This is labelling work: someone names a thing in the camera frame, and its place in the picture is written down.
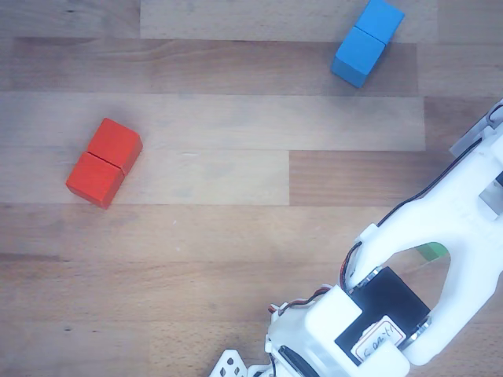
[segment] wood grain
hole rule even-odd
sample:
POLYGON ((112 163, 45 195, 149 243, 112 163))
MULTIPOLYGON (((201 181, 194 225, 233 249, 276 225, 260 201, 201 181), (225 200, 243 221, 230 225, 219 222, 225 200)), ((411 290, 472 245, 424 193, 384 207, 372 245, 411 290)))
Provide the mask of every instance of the wood grain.
POLYGON ((13 49, 19 91, 417 95, 414 44, 390 44, 362 90, 330 72, 333 43, 22 38, 13 49))
POLYGON ((139 37, 140 0, 0 2, 0 35, 20 37, 139 37))
MULTIPOLYGON (((271 303, 336 282, 338 264, 282 262, 3 262, 0 321, 266 322, 271 303), (285 276, 297 284, 283 284, 285 276)), ((416 269, 428 297, 445 273, 416 269)), ((501 289, 477 323, 501 324, 501 289)), ((263 334, 257 334, 263 340, 263 334)))
POLYGON ((499 45, 417 47, 424 96, 503 97, 503 49, 499 45))
POLYGON ((503 43, 498 0, 439 0, 439 41, 453 43, 503 43))
MULTIPOLYGON (((388 1, 360 90, 329 66, 365 0, 0 1, 0 375, 268 363, 267 306, 334 284, 503 97, 499 1, 388 1), (107 211, 64 186, 105 116, 145 145, 107 211)), ((389 262, 433 307, 449 261, 389 262)), ((410 375, 501 375, 502 310, 410 375)))
MULTIPOLYGON (((341 42, 366 1, 329 0, 247 2, 141 3, 142 38, 234 39, 255 41, 341 42)), ((437 37, 436 0, 394 0, 407 15, 396 42, 434 42, 437 37)))
POLYGON ((0 263, 325 261, 335 265, 342 262, 354 235, 388 211, 386 207, 114 203, 104 213, 87 204, 3 205, 0 263))
POLYGON ((5 377, 149 373, 149 325, 145 323, 63 320, 0 325, 0 373, 5 377))
POLYGON ((436 178, 451 157, 421 152, 291 152, 290 204, 394 206, 436 178))
POLYGON ((498 97, 426 97, 426 148, 448 151, 498 102, 498 97))
MULTIPOLYGON (((0 148, 0 202, 85 203, 64 185, 81 151, 0 148)), ((114 203, 285 205, 288 152, 144 150, 114 203)))
POLYGON ((419 151, 423 112, 420 98, 7 92, 0 145, 84 148, 106 116, 145 149, 419 151))

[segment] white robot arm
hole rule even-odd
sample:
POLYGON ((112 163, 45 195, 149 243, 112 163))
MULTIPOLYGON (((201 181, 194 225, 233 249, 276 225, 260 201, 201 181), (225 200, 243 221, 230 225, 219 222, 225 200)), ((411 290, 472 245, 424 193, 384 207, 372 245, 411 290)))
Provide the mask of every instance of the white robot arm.
POLYGON ((503 100, 451 148, 456 160, 439 178, 356 239, 340 287, 270 307, 270 365, 247 369, 237 351, 227 350, 210 376, 404 377, 410 363, 440 353, 494 293, 503 270, 501 124, 503 100), (430 242, 451 257, 432 310, 381 267, 430 242))

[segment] cube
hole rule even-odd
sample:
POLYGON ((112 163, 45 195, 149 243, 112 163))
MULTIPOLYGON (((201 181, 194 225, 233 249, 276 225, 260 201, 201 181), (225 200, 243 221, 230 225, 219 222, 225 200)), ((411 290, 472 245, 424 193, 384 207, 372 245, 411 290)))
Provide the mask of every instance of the cube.
POLYGON ((360 88, 382 54, 384 43, 353 27, 332 63, 332 72, 360 88))
POLYGON ((77 196, 106 209, 123 180, 124 173, 121 169, 84 152, 70 173, 66 185, 77 196))
POLYGON ((87 151, 115 165, 127 175, 142 148, 140 135, 105 118, 87 146, 87 151))
POLYGON ((386 45, 404 16, 404 12, 383 0, 370 0, 355 26, 386 45))

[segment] blue block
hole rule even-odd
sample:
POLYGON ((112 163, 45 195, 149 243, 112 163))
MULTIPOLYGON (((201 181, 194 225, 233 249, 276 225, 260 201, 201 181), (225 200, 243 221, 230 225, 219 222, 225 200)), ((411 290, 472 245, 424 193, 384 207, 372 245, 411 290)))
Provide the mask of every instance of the blue block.
POLYGON ((360 88, 386 45, 353 27, 332 63, 332 73, 360 88))
POLYGON ((383 0, 370 0, 355 26, 387 44, 404 16, 404 12, 383 0))

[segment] wire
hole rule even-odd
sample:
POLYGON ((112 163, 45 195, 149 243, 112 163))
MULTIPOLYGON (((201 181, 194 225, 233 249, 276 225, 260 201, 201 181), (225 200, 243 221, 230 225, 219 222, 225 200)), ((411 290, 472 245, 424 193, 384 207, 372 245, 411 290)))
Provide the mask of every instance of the wire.
POLYGON ((307 305, 309 304, 310 302, 312 302, 316 297, 318 296, 321 296, 321 295, 324 295, 325 293, 327 293, 328 291, 330 291, 330 288, 329 287, 321 287, 319 289, 317 289, 313 295, 311 297, 309 297, 307 300, 295 300, 295 301, 292 301, 292 302, 289 302, 283 309, 279 309, 279 312, 278 312, 278 316, 282 316, 283 313, 285 313, 285 310, 286 309, 290 309, 294 306, 303 306, 303 305, 307 305))
POLYGON ((408 198, 407 200, 404 200, 401 202, 398 206, 393 208, 389 214, 383 217, 381 221, 377 223, 377 226, 381 226, 387 219, 389 219, 397 210, 405 206, 407 203, 413 202, 414 200, 421 198, 424 194, 429 192, 431 189, 433 189, 469 152, 472 151, 473 148, 475 148, 477 145, 480 144, 482 141, 482 138, 474 142, 472 145, 470 145, 463 153, 461 153, 437 178, 433 180, 432 183, 430 183, 428 186, 426 186, 423 190, 418 192, 416 195, 408 198))
POLYGON ((349 252, 346 255, 346 258, 344 259, 343 264, 340 266, 340 287, 342 288, 343 291, 347 291, 346 287, 346 273, 347 273, 347 265, 349 265, 349 260, 351 258, 351 255, 362 245, 361 241, 358 241, 353 245, 353 247, 349 250, 349 252))
MULTIPOLYGON (((377 223, 377 227, 380 227, 387 219, 389 219, 397 210, 405 206, 407 203, 413 202, 416 199, 421 198, 425 194, 427 194, 431 189, 433 189, 468 153, 470 153, 475 147, 477 147, 482 142, 482 138, 475 141, 471 144, 463 153, 461 153, 437 178, 433 180, 428 186, 426 186, 423 190, 418 192, 416 195, 404 200, 395 208, 393 208, 386 216, 382 218, 381 221, 377 223)), ((358 241, 347 253, 346 258, 344 259, 343 264, 340 266, 340 287, 343 291, 347 292, 346 285, 346 274, 347 274, 347 266, 349 264, 349 260, 351 255, 355 253, 355 251, 362 245, 361 241, 358 241)))
POLYGON ((276 362, 274 362, 274 357, 272 353, 269 353, 270 363, 273 365, 273 377, 276 377, 276 362))

